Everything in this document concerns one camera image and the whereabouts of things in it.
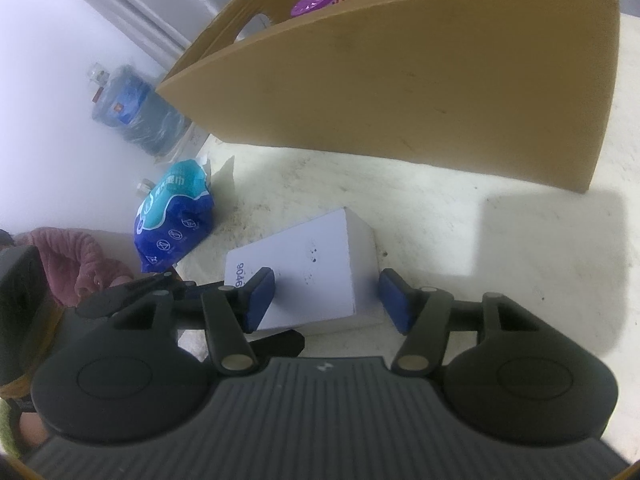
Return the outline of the blue water jug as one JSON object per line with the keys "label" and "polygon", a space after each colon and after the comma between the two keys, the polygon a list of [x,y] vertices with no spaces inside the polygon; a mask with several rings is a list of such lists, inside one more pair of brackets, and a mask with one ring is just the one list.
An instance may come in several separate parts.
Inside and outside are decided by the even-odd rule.
{"label": "blue water jug", "polygon": [[96,85],[92,119],[115,130],[148,155],[169,154],[191,125],[131,65],[120,66],[110,73],[96,63],[88,77]]}

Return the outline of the pink padded jacket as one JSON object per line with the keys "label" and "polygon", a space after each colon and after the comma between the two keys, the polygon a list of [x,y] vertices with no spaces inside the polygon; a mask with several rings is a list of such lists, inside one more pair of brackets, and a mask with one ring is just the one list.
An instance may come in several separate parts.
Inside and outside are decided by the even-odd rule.
{"label": "pink padded jacket", "polygon": [[77,307],[95,292],[134,279],[128,266],[107,258],[98,241],[88,233],[38,228],[17,235],[13,243],[38,249],[51,292],[64,307]]}

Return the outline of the blue tissue pack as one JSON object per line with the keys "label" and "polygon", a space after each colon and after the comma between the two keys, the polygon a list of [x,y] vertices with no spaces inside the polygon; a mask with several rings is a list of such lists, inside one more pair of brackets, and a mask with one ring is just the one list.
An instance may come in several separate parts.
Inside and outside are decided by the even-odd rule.
{"label": "blue tissue pack", "polygon": [[134,219],[142,273],[168,271],[214,228],[208,172],[196,159],[176,162],[152,188]]}

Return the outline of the white rectangular carton box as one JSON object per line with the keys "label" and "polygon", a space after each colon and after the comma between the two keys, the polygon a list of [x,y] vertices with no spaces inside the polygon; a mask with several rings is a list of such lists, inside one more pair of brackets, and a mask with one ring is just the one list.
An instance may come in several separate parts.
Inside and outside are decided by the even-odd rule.
{"label": "white rectangular carton box", "polygon": [[258,334],[321,334],[383,321],[374,233],[348,208],[233,249],[224,282],[239,288],[262,268],[273,270],[274,296]]}

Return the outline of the brown cardboard box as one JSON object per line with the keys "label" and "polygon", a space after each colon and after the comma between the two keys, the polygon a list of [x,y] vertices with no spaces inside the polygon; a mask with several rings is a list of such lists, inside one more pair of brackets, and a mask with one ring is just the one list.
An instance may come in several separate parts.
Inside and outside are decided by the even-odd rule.
{"label": "brown cardboard box", "polygon": [[620,0],[231,0],[160,95],[219,139],[590,187]]}

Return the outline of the purple lid air freshener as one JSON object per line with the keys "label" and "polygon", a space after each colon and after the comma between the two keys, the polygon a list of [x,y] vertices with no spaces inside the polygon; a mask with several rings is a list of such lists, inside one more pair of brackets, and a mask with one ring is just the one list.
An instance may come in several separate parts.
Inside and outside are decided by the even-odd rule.
{"label": "purple lid air freshener", "polygon": [[327,6],[333,6],[340,1],[341,0],[299,0],[292,7],[290,15],[292,18],[298,18],[310,12],[324,9]]}

